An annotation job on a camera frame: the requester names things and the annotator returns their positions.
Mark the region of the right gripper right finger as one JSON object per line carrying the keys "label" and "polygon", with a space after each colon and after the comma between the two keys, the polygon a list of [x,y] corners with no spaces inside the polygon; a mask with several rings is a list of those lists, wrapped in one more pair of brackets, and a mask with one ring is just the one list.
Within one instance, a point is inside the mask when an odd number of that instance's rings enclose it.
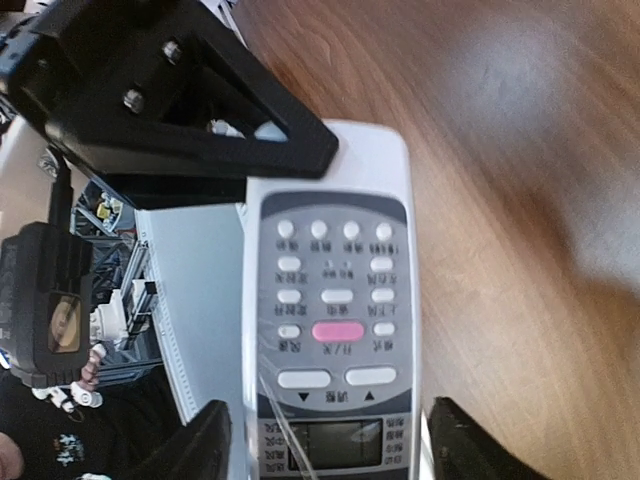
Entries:
{"label": "right gripper right finger", "polygon": [[428,429],[436,479],[546,479],[449,397],[435,398]]}

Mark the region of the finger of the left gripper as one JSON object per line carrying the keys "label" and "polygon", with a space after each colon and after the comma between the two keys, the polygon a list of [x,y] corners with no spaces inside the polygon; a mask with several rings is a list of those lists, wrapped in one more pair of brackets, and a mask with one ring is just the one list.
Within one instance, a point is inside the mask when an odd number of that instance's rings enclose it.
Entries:
{"label": "finger of the left gripper", "polygon": [[54,1],[1,31],[1,93],[137,209],[318,179],[338,138],[199,1]]}

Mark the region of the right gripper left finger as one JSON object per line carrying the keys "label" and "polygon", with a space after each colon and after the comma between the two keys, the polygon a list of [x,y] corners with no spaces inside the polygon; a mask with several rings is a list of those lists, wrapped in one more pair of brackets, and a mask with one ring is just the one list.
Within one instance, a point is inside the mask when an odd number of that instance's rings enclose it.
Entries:
{"label": "right gripper left finger", "polygon": [[128,479],[226,479],[232,440],[228,405],[207,403],[185,426],[139,466],[127,472]]}

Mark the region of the white remote control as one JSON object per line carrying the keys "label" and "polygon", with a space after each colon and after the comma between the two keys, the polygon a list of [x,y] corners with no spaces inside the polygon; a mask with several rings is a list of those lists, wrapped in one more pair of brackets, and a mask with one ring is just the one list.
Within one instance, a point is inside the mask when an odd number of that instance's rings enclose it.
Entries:
{"label": "white remote control", "polygon": [[430,479],[408,148],[331,120],[319,180],[252,178],[242,300],[250,479]]}

